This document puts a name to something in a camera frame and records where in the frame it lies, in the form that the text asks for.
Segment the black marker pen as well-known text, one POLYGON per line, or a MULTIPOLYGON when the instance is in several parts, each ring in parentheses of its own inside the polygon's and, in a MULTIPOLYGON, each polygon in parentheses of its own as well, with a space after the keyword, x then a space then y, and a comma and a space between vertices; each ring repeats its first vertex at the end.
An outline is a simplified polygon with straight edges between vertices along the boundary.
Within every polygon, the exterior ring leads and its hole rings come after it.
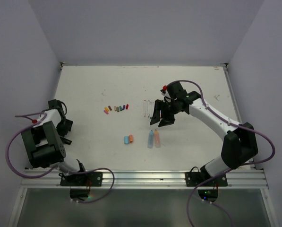
POLYGON ((63 144, 67 144, 67 145, 71 145, 72 141, 71 140, 68 140, 66 138, 61 138, 61 141, 63 144))

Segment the pastel highlighter pen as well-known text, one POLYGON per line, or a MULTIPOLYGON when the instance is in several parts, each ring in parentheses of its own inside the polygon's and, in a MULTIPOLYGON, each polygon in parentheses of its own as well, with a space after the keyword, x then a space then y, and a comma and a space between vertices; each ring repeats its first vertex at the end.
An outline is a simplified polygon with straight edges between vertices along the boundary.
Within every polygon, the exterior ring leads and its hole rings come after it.
POLYGON ((154 130, 154 144, 156 148, 161 147, 160 135, 159 135, 158 130, 154 130))

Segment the light blue highlighter pen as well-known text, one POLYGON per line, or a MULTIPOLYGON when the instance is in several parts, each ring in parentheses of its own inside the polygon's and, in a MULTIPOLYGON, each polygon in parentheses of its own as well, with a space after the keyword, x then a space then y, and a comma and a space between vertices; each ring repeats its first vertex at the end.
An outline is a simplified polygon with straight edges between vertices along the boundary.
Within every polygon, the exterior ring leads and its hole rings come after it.
POLYGON ((152 148, 154 144, 154 132, 151 130, 148 135, 147 147, 152 148))

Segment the red marker pen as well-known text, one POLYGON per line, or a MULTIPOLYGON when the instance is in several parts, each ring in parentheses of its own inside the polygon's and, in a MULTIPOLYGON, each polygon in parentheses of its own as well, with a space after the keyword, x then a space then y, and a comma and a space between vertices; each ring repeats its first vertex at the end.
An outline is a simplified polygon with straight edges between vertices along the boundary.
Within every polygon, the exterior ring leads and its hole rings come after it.
POLYGON ((146 117, 146 114, 147 114, 146 104, 147 104, 147 101, 144 100, 144 101, 143 101, 143 115, 144 115, 144 117, 146 117))

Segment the orange highlighter cap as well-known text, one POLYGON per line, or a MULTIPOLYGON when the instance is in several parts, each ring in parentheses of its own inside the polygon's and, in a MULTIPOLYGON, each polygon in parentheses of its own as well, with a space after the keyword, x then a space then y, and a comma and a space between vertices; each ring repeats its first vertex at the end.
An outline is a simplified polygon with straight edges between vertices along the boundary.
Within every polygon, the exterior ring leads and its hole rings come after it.
POLYGON ((128 140, 129 140, 129 143, 133 143, 133 142, 134 142, 134 137, 133 137, 132 134, 130 134, 130 135, 128 136, 128 140))

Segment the light blue highlighter cap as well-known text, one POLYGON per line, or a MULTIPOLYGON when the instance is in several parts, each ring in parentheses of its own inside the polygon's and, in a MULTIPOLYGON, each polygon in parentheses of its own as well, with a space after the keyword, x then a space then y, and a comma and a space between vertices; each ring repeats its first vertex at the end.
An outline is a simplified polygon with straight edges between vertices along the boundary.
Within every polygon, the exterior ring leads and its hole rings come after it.
POLYGON ((124 136, 124 144, 129 144, 129 136, 124 136))

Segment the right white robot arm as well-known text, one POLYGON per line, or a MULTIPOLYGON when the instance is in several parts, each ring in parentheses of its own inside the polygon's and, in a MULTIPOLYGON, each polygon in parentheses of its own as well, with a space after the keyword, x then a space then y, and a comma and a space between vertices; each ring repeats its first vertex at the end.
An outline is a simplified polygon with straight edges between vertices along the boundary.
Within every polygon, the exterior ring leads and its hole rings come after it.
POLYGON ((172 125, 175 115, 185 112, 203 122, 223 141, 220 155, 200 168, 202 184, 212 185, 217 175, 237 169, 258 154, 253 126, 248 122, 240 124, 217 111, 205 101, 202 91, 188 93, 179 80, 164 86, 161 93, 164 98, 154 103, 151 125, 172 125))

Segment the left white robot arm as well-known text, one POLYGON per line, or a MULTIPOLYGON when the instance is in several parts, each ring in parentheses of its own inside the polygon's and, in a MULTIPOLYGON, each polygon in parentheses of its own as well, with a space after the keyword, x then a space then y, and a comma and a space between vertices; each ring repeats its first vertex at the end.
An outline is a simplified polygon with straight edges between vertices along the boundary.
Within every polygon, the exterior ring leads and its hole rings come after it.
POLYGON ((66 139, 73 121, 66 118, 67 107, 57 99, 48 102, 35 120, 35 126, 21 133, 29 162, 33 168, 57 167, 65 175, 71 175, 76 185, 84 185, 88 174, 83 164, 66 155, 65 145, 72 141, 66 139))

